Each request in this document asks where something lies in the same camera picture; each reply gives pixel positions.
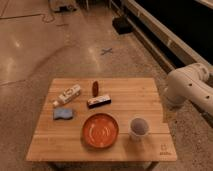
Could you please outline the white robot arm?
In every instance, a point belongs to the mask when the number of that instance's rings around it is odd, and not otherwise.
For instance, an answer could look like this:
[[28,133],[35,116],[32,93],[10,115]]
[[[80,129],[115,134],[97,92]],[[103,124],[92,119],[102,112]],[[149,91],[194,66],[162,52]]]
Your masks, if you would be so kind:
[[165,103],[169,108],[180,108],[186,100],[198,105],[213,116],[213,88],[206,84],[209,69],[202,63],[193,63],[172,70],[164,89]]

